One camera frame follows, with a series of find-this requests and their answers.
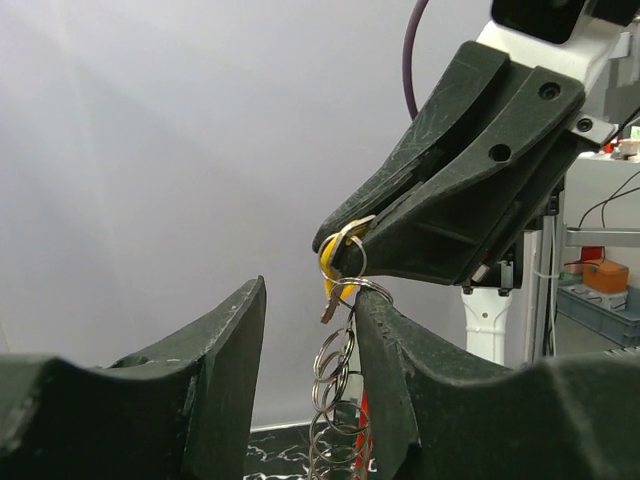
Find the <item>yellow headed key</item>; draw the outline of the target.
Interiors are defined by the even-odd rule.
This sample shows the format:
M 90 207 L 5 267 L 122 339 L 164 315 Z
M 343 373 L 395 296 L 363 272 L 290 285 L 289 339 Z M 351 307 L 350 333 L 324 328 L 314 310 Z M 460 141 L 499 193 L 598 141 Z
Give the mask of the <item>yellow headed key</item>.
M 367 230 L 368 225 L 375 219 L 375 215 L 368 215 L 361 219 L 356 219 L 345 225 L 338 232 L 329 235 L 320 245 L 318 251 L 318 265 L 322 277 L 324 278 L 324 289 L 327 297 L 325 309 L 320 317 L 323 324 L 328 324 L 335 314 L 335 310 L 342 301 L 344 290 L 351 294 L 354 287 L 341 284 L 342 275 L 333 266 L 333 262 L 342 246 L 355 244 L 362 255 L 362 266 L 357 277 L 361 277 L 367 267 L 368 257 L 364 250 L 361 235 Z

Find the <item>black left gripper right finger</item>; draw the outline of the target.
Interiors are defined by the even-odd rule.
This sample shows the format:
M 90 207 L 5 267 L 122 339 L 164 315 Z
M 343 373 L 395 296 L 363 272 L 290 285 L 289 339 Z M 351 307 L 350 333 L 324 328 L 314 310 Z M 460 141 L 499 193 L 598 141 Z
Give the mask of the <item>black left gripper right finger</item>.
M 635 479 L 639 352 L 512 370 L 444 340 L 381 294 L 355 320 L 383 479 Z

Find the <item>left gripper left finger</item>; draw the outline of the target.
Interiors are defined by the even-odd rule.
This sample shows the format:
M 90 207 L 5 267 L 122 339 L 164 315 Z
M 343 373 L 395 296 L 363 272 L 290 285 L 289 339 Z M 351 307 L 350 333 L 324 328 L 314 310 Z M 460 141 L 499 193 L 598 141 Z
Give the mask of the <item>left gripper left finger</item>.
M 265 314 L 258 277 L 106 368 L 3 355 L 2 477 L 241 478 Z

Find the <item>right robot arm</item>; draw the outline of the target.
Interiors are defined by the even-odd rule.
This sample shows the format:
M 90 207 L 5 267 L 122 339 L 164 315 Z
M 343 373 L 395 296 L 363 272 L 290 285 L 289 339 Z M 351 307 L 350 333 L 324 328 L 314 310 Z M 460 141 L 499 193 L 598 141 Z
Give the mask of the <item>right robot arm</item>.
M 313 248 L 344 276 L 458 285 L 466 348 L 502 363 L 510 250 L 576 156 L 613 127 L 587 115 L 559 68 L 469 41 L 382 166 L 319 227 Z

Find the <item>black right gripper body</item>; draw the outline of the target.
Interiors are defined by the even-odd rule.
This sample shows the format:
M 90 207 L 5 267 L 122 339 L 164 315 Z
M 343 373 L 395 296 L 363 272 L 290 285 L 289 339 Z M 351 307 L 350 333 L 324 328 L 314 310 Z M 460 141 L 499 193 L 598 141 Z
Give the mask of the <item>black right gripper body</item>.
M 522 286 L 524 233 L 540 230 L 543 216 L 558 213 L 566 171 L 579 153 L 598 150 L 610 133 L 558 130 L 531 135 L 532 141 L 524 144 L 520 137 L 499 140 L 484 131 L 469 143 L 465 151 L 475 162 L 486 159 L 498 171 L 470 190 L 467 205 L 482 211 L 469 219 L 493 229 L 479 270 L 462 283 L 465 294 L 489 288 L 506 296 Z

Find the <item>metal keyring with spring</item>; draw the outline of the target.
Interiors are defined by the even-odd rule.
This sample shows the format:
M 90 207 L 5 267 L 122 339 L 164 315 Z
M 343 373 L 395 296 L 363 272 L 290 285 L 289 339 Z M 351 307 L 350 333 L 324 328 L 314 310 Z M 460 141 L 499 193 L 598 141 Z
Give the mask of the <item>metal keyring with spring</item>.
M 391 294 L 376 282 L 364 277 L 343 277 L 341 284 L 354 287 L 351 294 L 344 290 L 337 310 L 346 313 L 344 323 L 322 343 L 314 358 L 311 403 L 314 416 L 308 430 L 309 479 L 351 479 L 351 467 L 356 456 L 355 409 L 346 398 L 349 369 L 360 369 L 355 318 L 355 294 L 364 289 L 382 295 L 388 302 Z

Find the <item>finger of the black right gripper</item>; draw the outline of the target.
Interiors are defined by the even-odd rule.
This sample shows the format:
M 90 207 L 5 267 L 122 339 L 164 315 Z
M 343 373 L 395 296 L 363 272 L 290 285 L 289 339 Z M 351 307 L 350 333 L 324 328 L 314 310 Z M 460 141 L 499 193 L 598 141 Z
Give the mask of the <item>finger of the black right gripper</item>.
M 510 67 L 507 53 L 474 41 L 465 42 L 445 69 L 429 98 L 381 167 L 319 227 L 312 249 L 348 222 L 378 215 L 418 182 L 429 149 L 446 151 L 471 116 Z

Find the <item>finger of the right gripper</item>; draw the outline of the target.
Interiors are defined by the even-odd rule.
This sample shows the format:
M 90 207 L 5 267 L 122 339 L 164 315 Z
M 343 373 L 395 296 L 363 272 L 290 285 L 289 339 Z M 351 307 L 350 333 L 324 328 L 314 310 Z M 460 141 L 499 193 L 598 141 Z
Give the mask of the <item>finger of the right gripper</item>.
M 364 275 L 393 276 L 440 285 L 458 285 L 472 277 L 487 251 L 491 225 L 481 226 L 469 216 L 473 186 L 498 171 L 488 160 L 475 162 L 466 147 L 477 135 L 489 131 L 499 140 L 546 135 L 570 129 L 577 113 L 560 112 L 558 101 L 519 101 L 523 76 L 508 70 L 483 108 L 471 116 L 449 144 L 431 148 L 428 164 L 418 172 L 418 182 L 385 208 L 360 236 L 368 262 Z M 333 262 L 343 276 L 355 276 L 362 266 L 356 246 L 342 246 Z

